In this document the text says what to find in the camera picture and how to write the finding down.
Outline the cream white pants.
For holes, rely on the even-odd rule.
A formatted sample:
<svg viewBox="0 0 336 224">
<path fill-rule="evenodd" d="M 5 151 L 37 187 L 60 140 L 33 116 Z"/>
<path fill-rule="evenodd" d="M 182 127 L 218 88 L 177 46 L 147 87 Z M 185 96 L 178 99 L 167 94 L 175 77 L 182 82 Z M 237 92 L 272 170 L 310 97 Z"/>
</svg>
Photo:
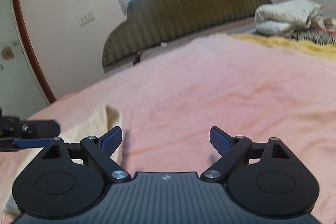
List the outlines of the cream white pants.
<svg viewBox="0 0 336 224">
<path fill-rule="evenodd" d="M 60 137 L 67 143 L 79 142 L 90 135 L 100 137 L 115 126 L 122 127 L 122 114 L 112 106 L 102 105 L 84 120 L 75 121 L 75 125 L 61 131 Z M 20 215 L 11 193 L 12 185 L 40 151 L 40 148 L 33 148 L 1 152 L 1 223 L 12 223 Z"/>
</svg>

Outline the glass wardrobe sliding door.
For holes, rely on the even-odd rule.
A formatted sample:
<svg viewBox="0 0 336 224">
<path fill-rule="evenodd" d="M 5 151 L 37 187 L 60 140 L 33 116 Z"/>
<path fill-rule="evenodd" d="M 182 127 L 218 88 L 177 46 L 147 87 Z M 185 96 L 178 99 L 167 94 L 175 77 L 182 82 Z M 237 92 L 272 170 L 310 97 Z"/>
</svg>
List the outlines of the glass wardrobe sliding door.
<svg viewBox="0 0 336 224">
<path fill-rule="evenodd" d="M 19 0 L 1 0 L 1 109 L 30 118 L 56 101 L 37 60 Z"/>
</svg>

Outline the pink bed blanket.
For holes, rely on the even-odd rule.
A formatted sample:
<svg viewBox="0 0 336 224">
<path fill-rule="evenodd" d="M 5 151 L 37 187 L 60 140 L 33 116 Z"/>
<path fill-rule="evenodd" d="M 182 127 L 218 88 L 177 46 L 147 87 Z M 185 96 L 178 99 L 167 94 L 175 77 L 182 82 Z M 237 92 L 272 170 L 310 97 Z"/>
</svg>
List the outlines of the pink bed blanket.
<svg viewBox="0 0 336 224">
<path fill-rule="evenodd" d="M 197 39 L 68 95 L 34 115 L 64 131 L 105 105 L 121 112 L 130 173 L 202 172 L 209 130 L 280 138 L 320 186 L 313 215 L 335 223 L 335 62 L 226 35 Z"/>
</svg>

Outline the folded white printed quilt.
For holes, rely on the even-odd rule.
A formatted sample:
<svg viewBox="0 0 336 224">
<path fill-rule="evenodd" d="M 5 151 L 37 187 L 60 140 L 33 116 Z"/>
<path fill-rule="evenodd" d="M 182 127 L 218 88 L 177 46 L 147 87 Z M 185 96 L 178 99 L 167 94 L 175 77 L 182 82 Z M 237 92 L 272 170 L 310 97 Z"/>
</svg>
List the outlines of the folded white printed quilt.
<svg viewBox="0 0 336 224">
<path fill-rule="evenodd" d="M 310 0 L 261 5 L 255 12 L 256 32 L 265 36 L 286 36 L 295 30 L 307 30 L 321 11 L 322 5 Z"/>
</svg>

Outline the yellow fuzzy blanket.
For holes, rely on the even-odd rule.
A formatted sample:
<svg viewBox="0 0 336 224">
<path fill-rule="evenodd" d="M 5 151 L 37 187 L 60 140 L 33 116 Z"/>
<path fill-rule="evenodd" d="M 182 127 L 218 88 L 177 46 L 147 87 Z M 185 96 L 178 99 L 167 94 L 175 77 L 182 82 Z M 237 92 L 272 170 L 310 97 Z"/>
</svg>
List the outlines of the yellow fuzzy blanket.
<svg viewBox="0 0 336 224">
<path fill-rule="evenodd" d="M 281 36 L 265 37 L 250 33 L 232 34 L 230 37 L 269 48 L 289 48 L 305 55 L 335 61 L 335 46 L 321 46 L 310 40 L 292 40 Z"/>
</svg>

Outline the zebra pattern cloth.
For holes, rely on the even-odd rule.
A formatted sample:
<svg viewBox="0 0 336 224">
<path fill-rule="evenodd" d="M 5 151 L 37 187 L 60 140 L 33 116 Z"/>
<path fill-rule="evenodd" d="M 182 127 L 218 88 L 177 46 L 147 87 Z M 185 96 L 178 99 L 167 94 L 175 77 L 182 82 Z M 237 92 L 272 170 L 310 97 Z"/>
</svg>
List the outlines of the zebra pattern cloth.
<svg viewBox="0 0 336 224">
<path fill-rule="evenodd" d="M 325 32 L 319 30 L 298 31 L 291 33 L 287 36 L 287 38 L 296 41 L 309 40 L 320 46 L 335 46 L 335 32 Z"/>
</svg>

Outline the green padded headboard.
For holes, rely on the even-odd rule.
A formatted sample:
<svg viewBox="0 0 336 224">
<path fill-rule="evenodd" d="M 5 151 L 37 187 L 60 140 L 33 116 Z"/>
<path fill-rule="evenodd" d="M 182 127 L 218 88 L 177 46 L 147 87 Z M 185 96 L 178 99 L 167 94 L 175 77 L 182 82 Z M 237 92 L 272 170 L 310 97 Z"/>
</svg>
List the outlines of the green padded headboard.
<svg viewBox="0 0 336 224">
<path fill-rule="evenodd" d="M 107 37 L 106 68 L 141 50 L 234 20 L 251 18 L 271 0 L 130 0 L 126 20 Z"/>
</svg>

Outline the white wall socket plate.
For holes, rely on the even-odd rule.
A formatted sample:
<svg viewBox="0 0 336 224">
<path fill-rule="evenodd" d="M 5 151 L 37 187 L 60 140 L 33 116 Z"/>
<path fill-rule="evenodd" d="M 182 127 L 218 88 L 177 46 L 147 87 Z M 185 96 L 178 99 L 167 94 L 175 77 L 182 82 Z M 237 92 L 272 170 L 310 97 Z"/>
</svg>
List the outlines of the white wall socket plate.
<svg viewBox="0 0 336 224">
<path fill-rule="evenodd" d="M 85 15 L 82 15 L 78 19 L 80 27 L 85 26 L 88 23 L 88 20 Z"/>
</svg>

